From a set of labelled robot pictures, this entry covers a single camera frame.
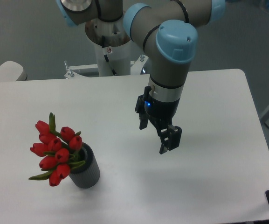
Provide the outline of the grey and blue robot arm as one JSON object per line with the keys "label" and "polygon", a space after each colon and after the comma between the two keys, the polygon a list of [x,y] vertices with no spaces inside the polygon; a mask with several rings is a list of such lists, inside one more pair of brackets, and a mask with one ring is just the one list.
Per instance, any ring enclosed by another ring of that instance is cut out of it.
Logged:
{"label": "grey and blue robot arm", "polygon": [[85,25],[100,76],[130,74],[130,42],[143,50],[152,69],[135,107],[139,127],[153,124],[161,154],[177,148],[182,130],[172,118],[195,56],[196,29],[221,18],[225,1],[172,0],[159,8],[137,3],[126,11],[121,0],[59,0],[57,5],[69,26]]}

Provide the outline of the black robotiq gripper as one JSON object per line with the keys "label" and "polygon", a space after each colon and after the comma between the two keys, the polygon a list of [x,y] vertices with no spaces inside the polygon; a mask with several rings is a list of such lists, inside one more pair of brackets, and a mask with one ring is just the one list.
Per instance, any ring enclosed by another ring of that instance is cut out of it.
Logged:
{"label": "black robotiq gripper", "polygon": [[151,90],[151,86],[146,86],[143,95],[138,96],[135,112],[139,114],[140,130],[147,127],[148,121],[157,122],[157,125],[154,126],[161,141],[159,153],[164,154],[177,148],[180,144],[182,129],[179,126],[171,125],[179,99],[173,102],[162,102],[151,96]]}

